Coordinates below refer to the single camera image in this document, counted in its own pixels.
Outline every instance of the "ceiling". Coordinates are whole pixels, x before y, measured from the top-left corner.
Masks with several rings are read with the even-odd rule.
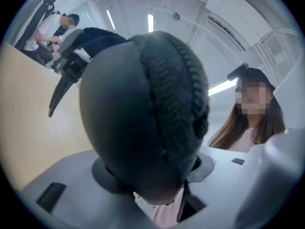
[[[55,7],[70,11],[86,0],[56,0]],[[227,75],[241,63],[250,67],[264,68],[262,59],[256,50],[239,52],[230,44],[221,40],[213,28],[204,24],[205,3],[207,0],[93,0],[99,14],[106,23],[106,29],[114,31],[108,19],[109,10],[116,27],[116,33],[130,38],[136,34],[148,32],[147,14],[155,16],[155,30],[171,33],[190,45],[201,60],[208,76],[210,88],[226,81]],[[246,0],[266,19],[272,28],[293,28],[293,21],[279,0]],[[173,19],[173,13],[181,16],[179,21]],[[269,42],[276,50],[276,42]],[[227,116],[235,101],[234,88],[210,96],[211,111]]]

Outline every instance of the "fluorescent light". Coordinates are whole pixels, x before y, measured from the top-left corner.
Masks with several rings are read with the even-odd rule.
[[[85,18],[85,20],[88,21],[87,18],[85,17],[85,15],[84,15],[83,13],[82,13],[82,15],[83,15],[83,17]]]
[[[108,17],[109,17],[109,19],[110,19],[110,22],[111,22],[112,27],[115,29],[115,26],[114,26],[114,23],[113,23],[113,21],[112,21],[112,18],[111,18],[111,15],[110,15],[109,10],[107,10],[107,14],[108,14]]]
[[[219,84],[218,86],[216,87],[213,87],[211,88],[209,91],[208,91],[208,96],[211,96],[213,94],[216,94],[218,92],[221,92],[223,90],[226,90],[232,86],[236,86],[236,83],[237,83],[237,78],[232,80],[232,81],[226,81],[224,83],[221,83]]]
[[[89,15],[88,15],[88,13],[86,13],[87,14],[87,16],[88,16],[88,19],[92,22],[92,20],[90,19],[90,17],[89,17]]]
[[[153,31],[153,21],[154,21],[154,16],[152,14],[148,15],[148,32]]]

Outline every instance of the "black rectangular slot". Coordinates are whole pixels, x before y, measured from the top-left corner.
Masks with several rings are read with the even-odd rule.
[[[237,163],[239,165],[243,165],[244,164],[244,160],[243,159],[239,159],[239,158],[235,158],[232,160],[233,163]]]
[[[189,186],[186,182],[184,185],[183,197],[177,217],[177,222],[179,223],[191,217],[205,207],[206,205],[199,198],[191,194]]]
[[[43,192],[43,194],[38,198],[36,203],[42,207],[45,211],[51,213],[54,208],[56,202],[62,195],[66,185],[53,182],[51,183],[47,189]]]

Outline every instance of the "wooden table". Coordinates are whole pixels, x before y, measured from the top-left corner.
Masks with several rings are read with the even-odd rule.
[[[71,154],[92,149],[81,121],[79,91],[49,103],[60,76],[8,43],[0,54],[0,162],[14,188]]]

